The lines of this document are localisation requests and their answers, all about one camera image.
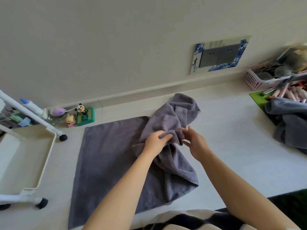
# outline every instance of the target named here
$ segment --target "panda figurine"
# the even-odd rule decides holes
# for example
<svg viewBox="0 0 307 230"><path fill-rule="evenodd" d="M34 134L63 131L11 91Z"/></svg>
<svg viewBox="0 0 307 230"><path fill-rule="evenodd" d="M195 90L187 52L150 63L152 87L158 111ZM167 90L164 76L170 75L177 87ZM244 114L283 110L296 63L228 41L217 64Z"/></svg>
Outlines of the panda figurine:
<svg viewBox="0 0 307 230"><path fill-rule="evenodd" d="M81 103L79 103L79 105L75 108L75 111L80 112L82 115L87 115L88 113L88 110L84 106L82 106Z"/></svg>

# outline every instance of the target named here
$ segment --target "wall baseboard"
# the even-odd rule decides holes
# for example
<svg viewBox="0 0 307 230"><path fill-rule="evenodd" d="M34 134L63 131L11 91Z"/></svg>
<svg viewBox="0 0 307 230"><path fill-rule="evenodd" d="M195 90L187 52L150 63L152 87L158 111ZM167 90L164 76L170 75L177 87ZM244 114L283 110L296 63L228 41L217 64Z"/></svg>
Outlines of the wall baseboard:
<svg viewBox="0 0 307 230"><path fill-rule="evenodd" d="M113 105L118 105L122 103L133 102L133 101L138 101L142 99L163 96L167 94L183 92L183 91L192 90L192 89L203 88L203 87L212 86L212 85L219 85L222 83L243 79L245 74L246 72L242 71L242 72L228 74L228 75L221 75L221 76L215 75L215 76L210 76L210 77L195 78L195 79L190 79L187 81L174 82L174 83L169 83L165 85L145 88L145 89L138 89L138 90L134 90L131 92L120 93L117 95L84 100L78 103L76 102L76 103L65 104L65 105L61 105L60 107L73 108L79 103L82 103L85 106L85 108L98 109L102 107L113 106Z"/></svg>

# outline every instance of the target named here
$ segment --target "glue bottle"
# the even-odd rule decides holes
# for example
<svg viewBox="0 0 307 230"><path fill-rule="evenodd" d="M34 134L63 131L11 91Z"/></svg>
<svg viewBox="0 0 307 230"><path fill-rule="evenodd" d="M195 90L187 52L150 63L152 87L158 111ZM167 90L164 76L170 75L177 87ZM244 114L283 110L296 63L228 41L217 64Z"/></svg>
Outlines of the glue bottle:
<svg viewBox="0 0 307 230"><path fill-rule="evenodd" d="M38 115L42 119L48 118L48 111L46 108L41 109L36 104L34 104L32 101L28 101L23 98L21 98L20 100L24 103L22 104L23 106L28 108L30 111L33 111L36 115Z"/></svg>

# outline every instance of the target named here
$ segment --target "blue and white decorative frame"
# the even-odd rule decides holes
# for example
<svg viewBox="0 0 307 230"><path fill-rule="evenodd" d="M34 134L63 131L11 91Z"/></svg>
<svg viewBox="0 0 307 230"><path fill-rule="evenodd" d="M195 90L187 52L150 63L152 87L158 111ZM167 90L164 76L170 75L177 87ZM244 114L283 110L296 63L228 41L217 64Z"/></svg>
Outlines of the blue and white decorative frame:
<svg viewBox="0 0 307 230"><path fill-rule="evenodd" d="M215 70L220 70L220 69L236 67L239 63L240 58L242 57L245 51L246 46L248 45L250 38L251 38L251 35L246 35L246 36L237 37L237 38L228 38L228 39L222 39L218 41L211 41L211 42L206 42L206 43L202 42L202 43L196 44L194 57L192 61L191 74L200 73L200 72L210 72L210 71L215 71ZM203 67L203 68L199 67L200 60L201 60L201 54L203 50L221 47L221 46L229 46L233 44L240 44L240 48L239 48L238 54L236 55L235 59L232 62L226 63L226 64Z"/></svg>

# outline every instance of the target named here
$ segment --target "crumpled gray towel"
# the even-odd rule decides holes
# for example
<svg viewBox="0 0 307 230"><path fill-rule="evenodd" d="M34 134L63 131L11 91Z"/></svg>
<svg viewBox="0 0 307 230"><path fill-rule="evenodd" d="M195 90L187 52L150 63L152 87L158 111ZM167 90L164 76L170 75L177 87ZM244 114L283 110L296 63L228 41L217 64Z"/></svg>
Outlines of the crumpled gray towel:
<svg viewBox="0 0 307 230"><path fill-rule="evenodd" d="M84 225L100 201L142 152L145 140L164 130L173 138L151 164L136 213L170 203L198 186L195 170L174 143L200 112L194 99L177 93L149 119L146 116L85 129L72 191L68 228Z"/></svg>
<svg viewBox="0 0 307 230"><path fill-rule="evenodd" d="M307 104L276 97L265 105L268 114L282 115L274 139L289 147L307 149Z"/></svg>

